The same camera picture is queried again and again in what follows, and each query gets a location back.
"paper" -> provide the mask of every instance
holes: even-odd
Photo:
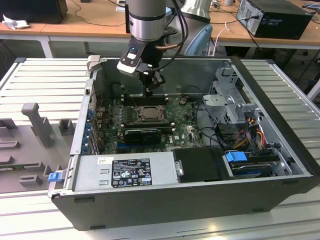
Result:
[[[13,20],[6,17],[5,15],[3,15],[2,23],[6,25],[7,28],[13,30],[30,27],[30,25],[28,25],[27,21],[25,20]]]

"table leg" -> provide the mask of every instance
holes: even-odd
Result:
[[[314,87],[307,94],[307,97],[312,101],[320,93],[320,80],[314,85]]]
[[[41,43],[42,50],[44,52],[44,55],[47,59],[53,59],[54,55],[50,48],[50,40],[48,36],[42,36],[39,38],[39,42]]]
[[[85,49],[85,53],[86,54],[90,54],[90,47],[89,47],[89,43],[87,41],[84,41],[84,49]]]

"sticker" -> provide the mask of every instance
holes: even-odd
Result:
[[[97,164],[112,164],[113,160],[114,160],[113,156],[98,157],[98,163]]]
[[[152,175],[149,158],[129,160],[113,160],[113,157],[109,158],[112,159],[112,187],[126,188],[152,185]]]

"black plastic cover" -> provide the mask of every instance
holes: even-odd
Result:
[[[174,161],[182,163],[180,183],[228,180],[229,175],[219,148],[195,147],[173,150]]]

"white cable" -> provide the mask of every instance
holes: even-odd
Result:
[[[227,23],[228,23],[227,21],[224,23],[225,28],[222,29],[222,30],[219,32],[218,36],[216,36],[216,40],[215,40],[215,44],[214,44],[212,56],[215,56],[215,54],[216,54],[217,43],[218,43],[218,39],[219,39],[220,34],[221,34],[224,30],[229,30],[229,31],[231,30],[230,28],[227,27]]]
[[[317,5],[317,4],[320,4],[320,2],[316,2],[316,3],[314,3],[314,4],[311,4],[311,5],[307,6],[307,7],[304,8],[304,9],[308,9],[308,8],[312,7],[313,5]]]

